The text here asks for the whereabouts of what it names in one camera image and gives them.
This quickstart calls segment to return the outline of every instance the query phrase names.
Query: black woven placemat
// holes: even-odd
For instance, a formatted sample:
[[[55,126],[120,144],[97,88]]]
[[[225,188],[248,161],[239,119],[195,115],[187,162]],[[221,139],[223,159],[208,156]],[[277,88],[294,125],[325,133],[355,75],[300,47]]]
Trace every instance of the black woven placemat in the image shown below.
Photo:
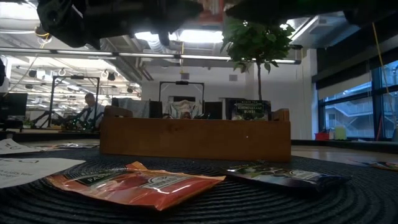
[[[213,166],[246,163],[112,156],[102,155],[97,149],[7,157],[61,157],[87,161],[66,172],[89,172],[140,161],[149,169],[212,176],[220,175]],[[316,197],[226,179],[213,189],[163,212],[65,192],[42,179],[0,189],[0,223],[398,223],[398,173],[302,157],[293,157],[287,166],[353,178]]]

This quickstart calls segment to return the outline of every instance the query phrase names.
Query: orange snack bag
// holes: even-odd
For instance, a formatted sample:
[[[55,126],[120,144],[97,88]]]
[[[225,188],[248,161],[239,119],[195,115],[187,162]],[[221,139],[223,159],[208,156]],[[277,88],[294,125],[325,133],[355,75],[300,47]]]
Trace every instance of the orange snack bag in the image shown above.
[[[212,188],[224,178],[148,170],[141,163],[134,162],[125,169],[51,175],[47,180],[62,190],[161,211]]]

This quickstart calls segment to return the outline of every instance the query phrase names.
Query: monitor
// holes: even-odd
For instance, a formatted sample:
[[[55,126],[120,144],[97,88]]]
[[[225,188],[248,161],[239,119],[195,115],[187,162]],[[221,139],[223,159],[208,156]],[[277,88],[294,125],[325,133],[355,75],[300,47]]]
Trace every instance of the monitor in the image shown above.
[[[0,121],[23,121],[26,114],[27,93],[0,93]]]

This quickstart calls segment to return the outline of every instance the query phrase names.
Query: white paper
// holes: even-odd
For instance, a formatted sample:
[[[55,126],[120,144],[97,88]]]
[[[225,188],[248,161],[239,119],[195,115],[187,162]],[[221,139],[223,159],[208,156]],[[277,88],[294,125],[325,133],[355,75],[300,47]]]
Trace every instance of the white paper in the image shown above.
[[[4,139],[0,141],[0,155],[14,154],[23,152],[40,152],[43,149],[27,147],[14,142],[12,139]]]
[[[27,184],[84,162],[59,158],[0,158],[0,189]]]

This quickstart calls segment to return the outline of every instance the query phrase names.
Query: green leaves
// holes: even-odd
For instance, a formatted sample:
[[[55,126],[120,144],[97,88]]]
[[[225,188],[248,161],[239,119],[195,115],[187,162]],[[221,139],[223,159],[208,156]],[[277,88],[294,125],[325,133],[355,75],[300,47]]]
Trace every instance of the green leaves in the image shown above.
[[[268,62],[264,63],[264,68],[268,71],[268,73],[271,71],[271,65]]]
[[[269,41],[275,42],[276,41],[276,36],[274,34],[266,34],[267,39]]]
[[[276,63],[276,61],[271,61],[271,64],[273,64],[275,67],[279,68],[278,63]]]
[[[293,31],[290,25],[283,29],[279,24],[256,24],[227,17],[221,51],[226,49],[231,61],[236,62],[234,70],[240,68],[245,72],[246,64],[256,58],[256,63],[263,63],[270,72],[271,64],[278,67],[276,59],[286,58]]]
[[[241,69],[241,73],[244,73],[248,69],[248,66],[245,63],[243,63],[243,62],[238,62],[238,63],[235,63],[235,65],[234,65],[234,71],[237,68],[240,68]]]

